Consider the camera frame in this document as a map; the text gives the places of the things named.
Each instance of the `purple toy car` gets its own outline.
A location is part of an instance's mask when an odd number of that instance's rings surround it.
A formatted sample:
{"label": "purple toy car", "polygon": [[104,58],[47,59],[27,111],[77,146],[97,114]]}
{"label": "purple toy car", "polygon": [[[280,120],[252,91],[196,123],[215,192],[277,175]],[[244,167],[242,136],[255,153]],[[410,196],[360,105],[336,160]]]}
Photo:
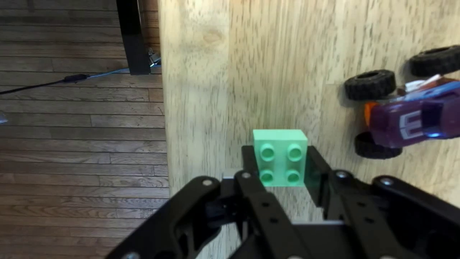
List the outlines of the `purple toy car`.
{"label": "purple toy car", "polygon": [[395,91],[389,71],[372,71],[344,82],[349,100],[366,101],[366,133],[354,137],[354,152],[366,159],[392,159],[402,147],[432,139],[460,137],[460,81],[441,75],[460,70],[460,46],[421,52],[409,59],[410,74],[431,77]]}

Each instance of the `black metal bracket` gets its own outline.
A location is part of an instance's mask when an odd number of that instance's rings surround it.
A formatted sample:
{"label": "black metal bracket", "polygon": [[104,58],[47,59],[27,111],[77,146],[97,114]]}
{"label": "black metal bracket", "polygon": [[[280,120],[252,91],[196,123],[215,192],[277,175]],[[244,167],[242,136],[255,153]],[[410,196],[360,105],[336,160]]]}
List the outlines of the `black metal bracket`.
{"label": "black metal bracket", "polygon": [[149,54],[142,34],[139,0],[116,0],[116,8],[130,75],[150,74]]}
{"label": "black metal bracket", "polygon": [[366,185],[330,170],[314,147],[304,175],[324,223],[291,225],[258,182],[247,146],[232,180],[193,179],[107,258],[195,258],[222,225],[235,223],[241,245],[231,259],[458,259],[456,208],[393,177]]}

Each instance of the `toy car wheel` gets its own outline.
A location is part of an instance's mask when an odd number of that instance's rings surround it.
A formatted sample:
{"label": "toy car wheel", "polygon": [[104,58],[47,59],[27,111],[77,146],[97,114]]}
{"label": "toy car wheel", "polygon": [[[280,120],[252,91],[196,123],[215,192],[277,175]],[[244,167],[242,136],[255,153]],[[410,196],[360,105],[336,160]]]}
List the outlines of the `toy car wheel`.
{"label": "toy car wheel", "polygon": [[387,160],[398,157],[402,149],[386,149],[373,143],[370,133],[362,133],[354,137],[354,153],[364,159]]}
{"label": "toy car wheel", "polygon": [[408,61],[413,77],[432,77],[460,70],[460,45],[419,52]]}
{"label": "toy car wheel", "polygon": [[370,71],[349,78],[343,84],[347,100],[380,100],[396,90],[396,81],[390,71]]}

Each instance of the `screw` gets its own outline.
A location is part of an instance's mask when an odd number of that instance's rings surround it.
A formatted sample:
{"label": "screw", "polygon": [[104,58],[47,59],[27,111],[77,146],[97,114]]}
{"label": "screw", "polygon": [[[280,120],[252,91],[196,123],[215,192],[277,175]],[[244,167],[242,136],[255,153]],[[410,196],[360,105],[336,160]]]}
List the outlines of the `screw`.
{"label": "screw", "polygon": [[241,175],[241,177],[242,177],[242,179],[249,179],[249,173],[244,172],[244,173]]}
{"label": "screw", "polygon": [[392,180],[390,180],[390,179],[383,177],[383,179],[380,179],[380,180],[379,180],[379,183],[382,183],[383,186],[390,186],[390,185],[392,185]]}
{"label": "screw", "polygon": [[339,177],[339,179],[346,179],[347,173],[346,172],[336,172],[334,176]]}
{"label": "screw", "polygon": [[129,254],[124,254],[122,259],[140,259],[140,257],[136,252],[129,252]]}
{"label": "screw", "polygon": [[212,182],[206,179],[202,182],[202,186],[212,186]]}

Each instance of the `green lego brick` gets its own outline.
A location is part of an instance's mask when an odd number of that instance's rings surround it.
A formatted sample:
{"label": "green lego brick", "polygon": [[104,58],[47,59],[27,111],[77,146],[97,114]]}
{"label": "green lego brick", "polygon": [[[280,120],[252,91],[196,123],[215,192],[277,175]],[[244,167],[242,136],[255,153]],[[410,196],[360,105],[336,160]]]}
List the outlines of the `green lego brick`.
{"label": "green lego brick", "polygon": [[304,186],[307,139],[300,130],[252,130],[252,141],[262,186]]}

